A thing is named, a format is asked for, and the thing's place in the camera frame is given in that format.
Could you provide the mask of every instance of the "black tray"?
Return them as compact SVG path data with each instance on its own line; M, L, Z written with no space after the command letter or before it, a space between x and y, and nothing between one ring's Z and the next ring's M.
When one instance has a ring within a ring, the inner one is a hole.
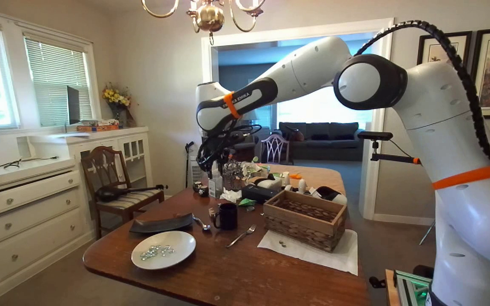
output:
M140 234L153 234L156 232L169 231L188 227L192 224L192 213L183 215L173 219L157 220L157 221L141 221L134 220L134 224L130 228L130 232Z

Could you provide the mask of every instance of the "brass chandelier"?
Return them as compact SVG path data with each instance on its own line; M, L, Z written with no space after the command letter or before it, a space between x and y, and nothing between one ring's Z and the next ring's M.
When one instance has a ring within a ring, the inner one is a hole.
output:
M190 9L186 12L186 14L192 18L192 27L194 28L194 32L199 33L200 30L208 31L211 44L214 43L213 32L219 31L224 25L224 12L222 8L215 6L214 2L218 2L220 6L224 6L224 0L190 0ZM253 0L253 5L249 8L241 5L241 0L235 0L237 7L253 18L253 25L249 29L242 28L237 24L237 21L234 18L234 11L232 9L232 0L228 0L228 2L230 6L230 16L232 17L236 27L240 31L249 32L254 29L254 26L256 25L256 18L264 12L260 7L264 4L264 2L266 2L266 0L260 0L260 2L259 0ZM162 15L151 11L146 6L145 0L141 0L141 3L143 8L150 15L157 18L166 18L175 13L175 10L177 10L177 6L179 5L179 0L175 0L173 8L171 8L169 12Z

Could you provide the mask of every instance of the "black mug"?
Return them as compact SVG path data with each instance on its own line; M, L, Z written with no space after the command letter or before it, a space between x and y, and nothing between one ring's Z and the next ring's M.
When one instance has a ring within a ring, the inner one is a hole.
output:
M212 215L211 221L214 227L223 230L233 230L237 228L237 205L234 203L224 203L218 208L218 212Z

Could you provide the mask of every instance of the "baseboard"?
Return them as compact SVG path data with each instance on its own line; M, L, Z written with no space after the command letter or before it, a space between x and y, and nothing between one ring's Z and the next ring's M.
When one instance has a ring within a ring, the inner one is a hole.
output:
M408 215L385 215L383 213L375 213L373 215L373 220L416 225L431 225L432 222L434 222L434 218L410 217Z
M65 246L58 248L57 250L51 252L49 255L43 257L40 260L37 260L35 263L30 266L24 268L19 271L15 275L9 277L8 279L2 281L0 283L0 296L7 293L12 288L20 285L24 281L27 281L29 278L33 277L37 273L43 271L48 266L54 264L56 261L62 259L64 256L73 252L74 250L80 248L81 246L87 244L95 237L94 231L89 231L79 238L74 239L72 242L69 242Z

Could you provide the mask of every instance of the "orange strap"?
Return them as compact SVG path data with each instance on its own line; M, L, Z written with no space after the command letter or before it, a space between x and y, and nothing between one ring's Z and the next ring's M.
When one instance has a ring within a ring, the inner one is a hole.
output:
M234 92L232 91L231 93L228 93L227 95L224 96L224 102L226 103L226 105L228 105L228 110L230 110L230 113L234 115L234 118L239 119L239 117L241 116L237 113L234 103L232 103L233 98L234 98Z
M487 178L490 179L490 166L444 178L443 180L432 183L432 186L435 190L439 190L459 184L486 180Z

